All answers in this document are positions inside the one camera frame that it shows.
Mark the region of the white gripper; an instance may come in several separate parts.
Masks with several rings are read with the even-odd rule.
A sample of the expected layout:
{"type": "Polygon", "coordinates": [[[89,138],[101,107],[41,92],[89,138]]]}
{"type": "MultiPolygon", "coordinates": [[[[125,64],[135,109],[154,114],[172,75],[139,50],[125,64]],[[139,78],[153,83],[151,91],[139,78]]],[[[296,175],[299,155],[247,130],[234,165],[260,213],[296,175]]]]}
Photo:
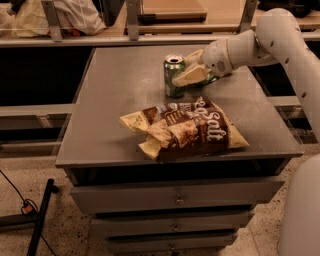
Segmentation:
{"type": "Polygon", "coordinates": [[[186,56],[184,61],[187,66],[192,65],[172,79],[172,83],[177,87],[195,84],[202,80],[211,70],[216,76],[225,76],[234,70],[234,65],[229,55],[227,39],[211,42],[205,47],[204,51],[198,49],[186,56]]]}

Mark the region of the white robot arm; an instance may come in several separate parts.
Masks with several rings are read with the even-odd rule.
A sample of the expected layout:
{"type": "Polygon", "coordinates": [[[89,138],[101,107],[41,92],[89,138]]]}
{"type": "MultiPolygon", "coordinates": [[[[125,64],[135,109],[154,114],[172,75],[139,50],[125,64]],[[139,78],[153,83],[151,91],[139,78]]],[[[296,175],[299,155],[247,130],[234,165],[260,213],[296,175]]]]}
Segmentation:
{"type": "MultiPolygon", "coordinates": [[[[222,77],[241,66],[280,63],[320,142],[320,59],[308,48],[287,10],[265,12],[254,30],[208,44],[191,55],[222,77]]],[[[320,256],[320,154],[295,172],[286,195],[279,256],[320,256]]]]}

